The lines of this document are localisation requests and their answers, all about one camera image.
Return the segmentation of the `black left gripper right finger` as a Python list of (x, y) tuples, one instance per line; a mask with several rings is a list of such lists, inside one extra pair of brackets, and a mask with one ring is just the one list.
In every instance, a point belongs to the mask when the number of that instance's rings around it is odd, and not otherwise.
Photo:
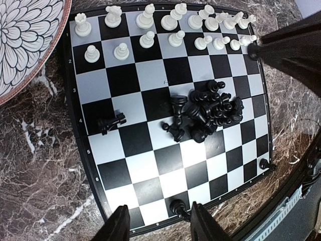
[(231, 237), (210, 215), (207, 209), (199, 203), (193, 202), (190, 221), (192, 240), (214, 241), (232, 240)]

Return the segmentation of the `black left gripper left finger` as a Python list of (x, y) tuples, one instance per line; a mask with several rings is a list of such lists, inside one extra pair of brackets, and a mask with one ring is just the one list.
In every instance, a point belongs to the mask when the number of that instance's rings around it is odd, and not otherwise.
[(118, 206), (103, 227), (91, 239), (102, 241), (129, 241), (130, 215), (128, 206)]

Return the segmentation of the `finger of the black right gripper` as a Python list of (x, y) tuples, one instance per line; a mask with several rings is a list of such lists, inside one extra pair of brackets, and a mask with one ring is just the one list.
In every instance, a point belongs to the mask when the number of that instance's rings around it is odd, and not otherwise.
[(261, 37), (248, 54), (300, 81), (320, 96), (320, 12)]

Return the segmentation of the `black piece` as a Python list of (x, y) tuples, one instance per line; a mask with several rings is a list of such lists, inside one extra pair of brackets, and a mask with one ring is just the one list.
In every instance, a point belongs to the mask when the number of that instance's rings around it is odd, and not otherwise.
[(191, 215), (186, 210), (186, 205), (181, 199), (175, 199), (170, 203), (170, 210), (186, 222), (191, 221)]
[(260, 159), (260, 161), (259, 161), (259, 168), (260, 168), (261, 170), (265, 170), (265, 169), (270, 168), (270, 162), (269, 162), (267, 159), (265, 159), (265, 158)]

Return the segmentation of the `black white chess board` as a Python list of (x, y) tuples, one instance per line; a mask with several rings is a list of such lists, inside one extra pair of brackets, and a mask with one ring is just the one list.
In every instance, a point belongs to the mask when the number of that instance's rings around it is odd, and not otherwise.
[[(210, 44), (200, 51), (194, 45), (205, 36), (238, 40), (253, 35), (253, 28), (228, 30), (220, 23), (214, 32), (206, 27), (194, 30), (188, 18), (204, 6), (189, 4), (177, 26), (185, 37), (173, 47), (161, 19), (174, 5), (155, 4), (154, 45), (145, 49), (139, 39), (146, 30), (136, 25), (145, 6), (122, 5), (116, 28), (105, 25), (105, 7), (87, 11), (92, 30), (86, 37), (75, 33), (75, 15), (70, 15), (62, 36), (68, 106), (87, 178), (104, 219), (118, 206), (128, 206), (131, 236), (179, 221), (170, 210), (175, 199), (187, 208), (194, 201), (208, 207), (238, 194), (269, 173), (269, 168), (259, 168), (260, 159), (272, 159), (262, 65), (250, 59), (245, 47), (217, 50)], [(114, 57), (120, 43), (129, 49), (125, 60)], [(89, 45), (100, 52), (95, 63), (85, 60)], [(223, 92), (242, 99), (243, 120), (218, 127), (196, 143), (186, 119), (185, 135), (175, 142), (162, 129), (162, 123), (173, 122), (170, 97), (205, 91), (209, 80), (225, 82)], [(97, 120), (121, 112), (126, 123), (102, 135)]]

